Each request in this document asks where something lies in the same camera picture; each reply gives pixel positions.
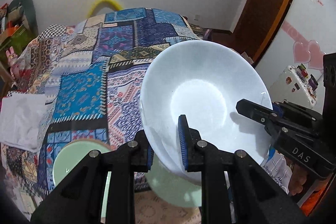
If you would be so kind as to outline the right hand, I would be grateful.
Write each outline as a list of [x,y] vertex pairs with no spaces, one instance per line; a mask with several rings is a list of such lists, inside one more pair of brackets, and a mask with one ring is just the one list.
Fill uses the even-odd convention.
[[307,170],[293,161],[288,161],[288,166],[292,171],[292,175],[288,184],[289,194],[294,196],[298,193],[301,193],[303,190],[303,185],[307,180]]

